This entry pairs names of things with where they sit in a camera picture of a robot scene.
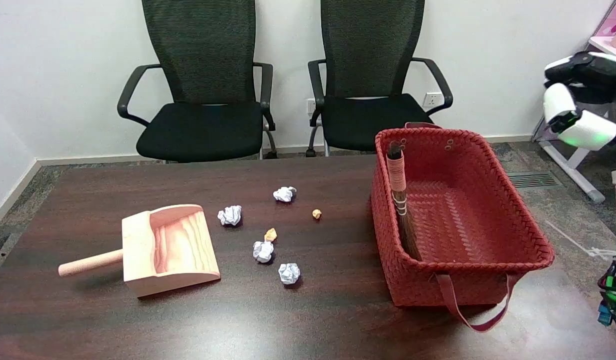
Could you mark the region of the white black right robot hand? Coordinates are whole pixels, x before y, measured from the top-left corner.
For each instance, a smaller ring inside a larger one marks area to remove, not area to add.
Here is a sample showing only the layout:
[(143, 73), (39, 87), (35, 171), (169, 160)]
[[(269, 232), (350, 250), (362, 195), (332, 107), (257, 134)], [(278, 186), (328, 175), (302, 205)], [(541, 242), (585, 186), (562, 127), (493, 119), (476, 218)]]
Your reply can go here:
[[(548, 64), (543, 114), (564, 143), (597, 151), (616, 139), (616, 55), (580, 51)], [(614, 120), (578, 104), (613, 104)]]

